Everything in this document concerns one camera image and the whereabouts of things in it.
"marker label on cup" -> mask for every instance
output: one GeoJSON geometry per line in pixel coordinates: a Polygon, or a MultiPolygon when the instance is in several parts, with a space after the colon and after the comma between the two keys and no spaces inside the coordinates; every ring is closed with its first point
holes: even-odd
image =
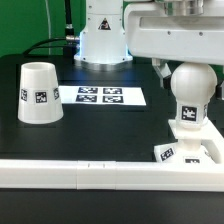
{"type": "Polygon", "coordinates": [[[47,92],[46,91],[35,92],[35,98],[37,104],[47,103],[47,92]]]}

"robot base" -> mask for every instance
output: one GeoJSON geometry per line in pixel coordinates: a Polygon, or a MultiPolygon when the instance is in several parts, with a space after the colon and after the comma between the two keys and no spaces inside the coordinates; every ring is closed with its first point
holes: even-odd
{"type": "Polygon", "coordinates": [[[75,56],[74,58],[74,64],[77,67],[82,67],[94,71],[104,71],[104,72],[109,72],[109,71],[118,71],[126,68],[130,68],[132,65],[132,57],[127,56],[124,61],[120,63],[114,63],[114,64],[100,64],[100,63],[92,63],[92,62],[87,62],[84,60],[81,60],[80,56],[75,56]]]}

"white plastic frame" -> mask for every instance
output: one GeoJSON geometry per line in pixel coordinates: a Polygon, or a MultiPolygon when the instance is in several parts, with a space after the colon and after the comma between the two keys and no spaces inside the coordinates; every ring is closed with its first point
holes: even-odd
{"type": "Polygon", "coordinates": [[[1,188],[224,191],[224,166],[0,160],[1,188]]]}

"white robot body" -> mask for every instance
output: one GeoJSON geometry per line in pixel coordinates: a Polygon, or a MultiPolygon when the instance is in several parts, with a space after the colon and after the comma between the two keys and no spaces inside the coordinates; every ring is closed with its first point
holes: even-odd
{"type": "Polygon", "coordinates": [[[129,4],[128,48],[139,57],[224,65],[223,8],[224,1],[205,0],[203,14],[169,16],[161,3],[129,4]]]}
{"type": "Polygon", "coordinates": [[[132,60],[122,27],[123,1],[87,0],[86,27],[80,35],[75,64],[94,70],[116,70],[132,60]]]}
{"type": "Polygon", "coordinates": [[[177,115],[169,124],[178,141],[155,147],[158,162],[215,163],[202,140],[222,138],[207,118],[207,105],[216,85],[216,74],[209,65],[183,63],[174,71],[171,88],[177,101],[177,115]]]}

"black cable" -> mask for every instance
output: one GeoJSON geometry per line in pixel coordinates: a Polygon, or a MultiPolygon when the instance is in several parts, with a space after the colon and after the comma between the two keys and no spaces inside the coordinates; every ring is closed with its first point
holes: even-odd
{"type": "MultiPolygon", "coordinates": [[[[36,48],[39,48],[40,45],[42,44],[47,44],[47,43],[52,43],[52,42],[56,42],[56,41],[65,41],[66,39],[64,37],[56,37],[56,38],[51,38],[51,39],[47,39],[47,40],[43,40],[43,41],[40,41],[36,44],[34,44],[33,46],[31,46],[30,48],[28,48],[27,50],[25,50],[22,54],[24,56],[29,56],[29,53],[36,49],[36,48]]],[[[47,46],[47,47],[40,47],[40,48],[51,48],[51,47],[54,47],[54,46],[47,46]]]]}
{"type": "Polygon", "coordinates": [[[65,0],[65,20],[66,24],[72,24],[70,0],[65,0]]]}
{"type": "Polygon", "coordinates": [[[46,48],[63,48],[64,45],[60,45],[60,46],[36,46],[36,47],[31,47],[29,48],[28,50],[26,50],[25,53],[23,53],[23,55],[26,57],[26,56],[29,56],[29,53],[35,49],[46,49],[46,48]]]}
{"type": "Polygon", "coordinates": [[[74,36],[70,0],[64,0],[64,3],[65,3],[65,22],[66,22],[65,36],[74,36]]]}

